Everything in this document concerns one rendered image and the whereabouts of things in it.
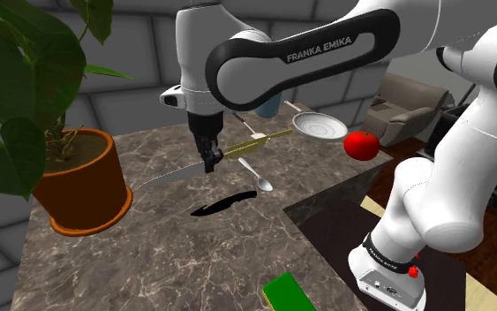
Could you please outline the silver spoon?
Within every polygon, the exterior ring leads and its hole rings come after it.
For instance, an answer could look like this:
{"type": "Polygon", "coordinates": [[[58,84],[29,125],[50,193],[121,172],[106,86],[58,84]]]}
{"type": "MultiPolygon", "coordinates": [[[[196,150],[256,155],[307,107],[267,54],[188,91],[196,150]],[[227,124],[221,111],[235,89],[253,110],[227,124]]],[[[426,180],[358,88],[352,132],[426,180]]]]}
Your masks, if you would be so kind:
{"type": "Polygon", "coordinates": [[[255,178],[257,179],[258,187],[261,190],[271,192],[274,189],[273,186],[265,178],[263,178],[243,157],[239,157],[238,161],[255,176],[255,178]]]}

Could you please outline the blue cup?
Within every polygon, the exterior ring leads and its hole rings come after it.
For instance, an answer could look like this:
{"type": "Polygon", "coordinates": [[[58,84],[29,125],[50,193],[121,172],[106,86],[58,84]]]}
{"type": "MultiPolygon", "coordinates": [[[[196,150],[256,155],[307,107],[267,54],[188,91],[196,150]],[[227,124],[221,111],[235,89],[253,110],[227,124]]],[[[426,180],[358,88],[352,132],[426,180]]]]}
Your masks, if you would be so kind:
{"type": "Polygon", "coordinates": [[[278,113],[281,97],[282,94],[279,93],[269,98],[255,110],[255,113],[261,118],[273,118],[278,113]]]}

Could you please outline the white frying pan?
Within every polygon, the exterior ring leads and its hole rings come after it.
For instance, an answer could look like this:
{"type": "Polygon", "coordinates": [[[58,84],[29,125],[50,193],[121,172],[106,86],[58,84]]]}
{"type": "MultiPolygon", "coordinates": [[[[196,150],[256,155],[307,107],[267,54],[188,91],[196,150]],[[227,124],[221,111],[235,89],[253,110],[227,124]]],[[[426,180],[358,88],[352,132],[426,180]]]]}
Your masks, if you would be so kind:
{"type": "Polygon", "coordinates": [[[297,111],[292,124],[305,137],[329,143],[339,141],[349,133],[347,126],[334,117],[314,111],[303,112],[289,101],[284,103],[297,111]]]}

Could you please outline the green plant in orange pot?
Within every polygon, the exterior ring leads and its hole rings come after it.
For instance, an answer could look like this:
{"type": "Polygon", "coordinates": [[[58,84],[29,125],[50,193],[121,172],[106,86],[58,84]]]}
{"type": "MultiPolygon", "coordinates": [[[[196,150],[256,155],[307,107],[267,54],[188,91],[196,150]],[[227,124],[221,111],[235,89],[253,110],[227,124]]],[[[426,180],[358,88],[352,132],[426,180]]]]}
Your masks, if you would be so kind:
{"type": "Polygon", "coordinates": [[[53,230],[87,236],[132,205],[113,139],[66,124],[87,73],[81,38],[27,0],[0,0],[0,193],[35,198],[53,230]]]}

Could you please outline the dark robot stand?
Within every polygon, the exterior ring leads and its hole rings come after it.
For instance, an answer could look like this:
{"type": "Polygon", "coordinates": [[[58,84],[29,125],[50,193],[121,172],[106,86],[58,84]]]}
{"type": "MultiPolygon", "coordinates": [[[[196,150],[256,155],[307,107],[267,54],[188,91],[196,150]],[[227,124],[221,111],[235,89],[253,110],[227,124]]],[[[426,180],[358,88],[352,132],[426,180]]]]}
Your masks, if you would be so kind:
{"type": "MultiPolygon", "coordinates": [[[[298,202],[283,211],[369,311],[394,311],[361,292],[348,265],[350,250],[362,243],[379,222],[378,216],[351,201],[329,207],[298,202]]],[[[425,247],[418,253],[418,267],[425,278],[424,311],[465,311],[466,268],[462,263],[425,247]]]]}

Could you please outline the red tomato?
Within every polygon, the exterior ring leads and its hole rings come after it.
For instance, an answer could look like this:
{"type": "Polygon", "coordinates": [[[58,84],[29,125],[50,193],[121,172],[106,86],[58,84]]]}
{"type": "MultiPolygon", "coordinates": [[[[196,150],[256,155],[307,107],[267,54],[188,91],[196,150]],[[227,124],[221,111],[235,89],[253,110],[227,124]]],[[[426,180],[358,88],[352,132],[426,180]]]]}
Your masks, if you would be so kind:
{"type": "Polygon", "coordinates": [[[343,142],[348,156],[359,161],[370,161],[380,151],[380,141],[373,134],[365,131],[350,133],[343,142]]]}

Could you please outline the olive-handled bread knife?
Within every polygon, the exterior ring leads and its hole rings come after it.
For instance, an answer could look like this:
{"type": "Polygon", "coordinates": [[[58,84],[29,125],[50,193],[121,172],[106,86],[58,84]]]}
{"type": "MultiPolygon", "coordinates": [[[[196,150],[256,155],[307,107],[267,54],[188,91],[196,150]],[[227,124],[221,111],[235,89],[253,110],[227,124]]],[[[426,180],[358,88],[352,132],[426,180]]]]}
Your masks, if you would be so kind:
{"type": "MultiPolygon", "coordinates": [[[[289,135],[293,132],[292,129],[280,131],[279,133],[273,133],[269,135],[264,135],[261,138],[255,140],[247,140],[242,143],[238,143],[237,145],[231,146],[227,148],[225,151],[219,149],[221,155],[218,157],[219,160],[230,159],[230,158],[239,158],[243,154],[251,153],[255,151],[259,146],[263,146],[268,140],[273,138],[278,138],[281,136],[289,135]]],[[[207,165],[204,161],[199,161],[197,163],[189,164],[181,169],[177,169],[174,171],[170,171],[164,173],[159,176],[155,176],[148,181],[139,185],[142,187],[151,182],[155,182],[158,184],[168,183],[180,179],[189,179],[195,175],[202,173],[209,173],[210,170],[207,169],[207,165]]]]}

